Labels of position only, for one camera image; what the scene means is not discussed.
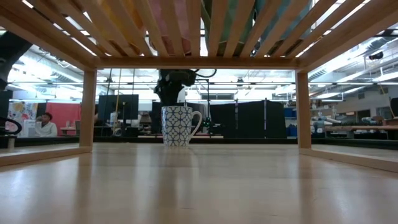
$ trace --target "poster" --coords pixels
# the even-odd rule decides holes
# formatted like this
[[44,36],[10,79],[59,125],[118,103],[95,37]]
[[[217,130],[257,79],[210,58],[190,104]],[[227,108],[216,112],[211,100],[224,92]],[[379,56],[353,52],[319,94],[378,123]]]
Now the poster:
[[[24,120],[36,120],[37,103],[10,103],[8,106],[8,118],[20,123],[23,127]],[[10,122],[6,122],[6,129],[9,131],[16,131],[17,126]]]

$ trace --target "wooden table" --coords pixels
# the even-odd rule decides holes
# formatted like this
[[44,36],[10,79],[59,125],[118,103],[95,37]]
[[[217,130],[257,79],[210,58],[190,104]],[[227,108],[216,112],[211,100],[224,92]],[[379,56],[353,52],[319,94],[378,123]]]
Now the wooden table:
[[295,145],[95,143],[0,174],[0,223],[398,220],[398,174],[301,156]]
[[68,131],[76,131],[75,127],[63,127],[60,129],[61,129],[63,135],[67,135]]

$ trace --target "person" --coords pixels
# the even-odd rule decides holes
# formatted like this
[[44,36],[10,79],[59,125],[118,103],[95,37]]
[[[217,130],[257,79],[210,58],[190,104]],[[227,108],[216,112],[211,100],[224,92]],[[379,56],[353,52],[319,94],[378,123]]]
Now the person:
[[55,125],[52,120],[52,115],[50,113],[44,113],[41,117],[37,119],[36,122],[36,136],[38,137],[57,137],[57,125]]

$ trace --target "geometric pattern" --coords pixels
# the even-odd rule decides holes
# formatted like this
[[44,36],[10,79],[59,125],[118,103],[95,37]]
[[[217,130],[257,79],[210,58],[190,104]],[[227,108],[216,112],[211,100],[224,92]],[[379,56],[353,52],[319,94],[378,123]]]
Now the geometric pattern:
[[162,107],[163,143],[166,146],[185,147],[191,140],[192,108],[185,106]]

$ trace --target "wooden post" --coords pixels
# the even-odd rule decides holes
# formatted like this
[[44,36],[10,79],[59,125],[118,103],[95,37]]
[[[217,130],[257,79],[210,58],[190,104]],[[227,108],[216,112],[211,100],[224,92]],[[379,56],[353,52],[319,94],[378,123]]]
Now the wooden post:
[[93,149],[96,70],[85,70],[83,80],[83,100],[81,102],[80,147]]
[[311,149],[308,73],[296,72],[298,148]]

